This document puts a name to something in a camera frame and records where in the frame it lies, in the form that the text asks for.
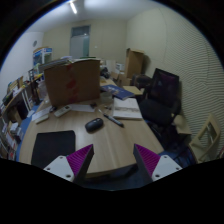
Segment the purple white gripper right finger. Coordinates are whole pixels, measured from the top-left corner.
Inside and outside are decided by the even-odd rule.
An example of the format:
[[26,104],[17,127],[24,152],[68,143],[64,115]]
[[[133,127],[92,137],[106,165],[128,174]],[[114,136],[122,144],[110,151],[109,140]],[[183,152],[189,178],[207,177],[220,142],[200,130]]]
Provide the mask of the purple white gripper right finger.
[[135,144],[133,154],[145,182],[154,182],[182,169],[168,155],[159,156],[151,150]]

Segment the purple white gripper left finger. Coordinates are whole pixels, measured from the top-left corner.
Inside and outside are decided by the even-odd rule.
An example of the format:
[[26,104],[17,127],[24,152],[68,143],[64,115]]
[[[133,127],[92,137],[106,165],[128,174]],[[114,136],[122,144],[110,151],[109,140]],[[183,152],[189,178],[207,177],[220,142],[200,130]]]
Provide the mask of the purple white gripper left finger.
[[87,145],[68,156],[58,156],[44,170],[81,185],[94,155],[94,146]]

